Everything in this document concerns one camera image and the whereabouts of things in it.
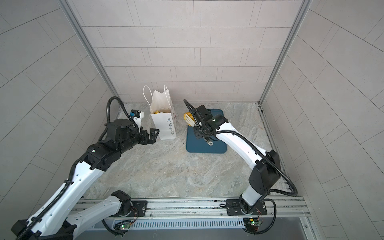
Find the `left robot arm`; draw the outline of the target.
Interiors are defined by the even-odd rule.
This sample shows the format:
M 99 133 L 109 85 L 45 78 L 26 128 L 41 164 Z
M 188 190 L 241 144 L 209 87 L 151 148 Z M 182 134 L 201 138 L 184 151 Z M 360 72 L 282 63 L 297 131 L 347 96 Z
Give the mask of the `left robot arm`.
M 17 221 L 12 232 L 18 240 L 74 240 L 104 219 L 133 211 L 131 197 L 115 191 L 100 203 L 71 214 L 71 210 L 109 167 L 135 145 L 153 145 L 160 133 L 139 127 L 141 112 L 128 113 L 122 100 L 111 97 L 106 106 L 106 128 L 97 143 L 90 145 L 76 160 L 69 176 L 52 197 L 27 220 Z

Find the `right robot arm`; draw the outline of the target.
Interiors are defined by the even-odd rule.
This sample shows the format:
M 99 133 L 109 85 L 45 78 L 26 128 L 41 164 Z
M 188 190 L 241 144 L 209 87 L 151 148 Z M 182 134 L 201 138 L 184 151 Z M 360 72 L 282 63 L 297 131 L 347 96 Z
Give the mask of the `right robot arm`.
M 192 115 L 194 134 L 212 144 L 212 137 L 231 147 L 252 169 L 249 186 L 239 198 L 243 213 L 249 215 L 256 204 L 270 193 L 296 197 L 298 190 L 293 181 L 281 170 L 280 157 L 276 151 L 267 152 L 240 134 L 227 118 L 211 113 L 204 105 L 193 107 L 186 99 L 184 103 Z

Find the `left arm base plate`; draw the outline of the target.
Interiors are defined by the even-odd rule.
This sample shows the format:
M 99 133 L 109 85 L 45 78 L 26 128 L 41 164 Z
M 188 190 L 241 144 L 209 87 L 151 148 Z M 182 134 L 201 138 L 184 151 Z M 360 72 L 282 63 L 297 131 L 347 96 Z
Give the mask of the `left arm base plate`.
M 119 212 L 120 217 L 144 217 L 148 207 L 147 201 L 125 201 L 122 203 Z

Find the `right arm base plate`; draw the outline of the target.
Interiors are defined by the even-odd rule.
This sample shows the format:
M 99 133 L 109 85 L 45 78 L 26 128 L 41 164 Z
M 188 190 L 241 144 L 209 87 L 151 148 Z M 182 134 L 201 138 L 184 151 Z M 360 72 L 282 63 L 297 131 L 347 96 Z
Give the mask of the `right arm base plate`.
M 224 204 L 220 204 L 220 207 L 226 209 L 228 216 L 264 216 L 268 214 L 263 201 L 257 201 L 251 206 L 242 199 L 228 199 Z

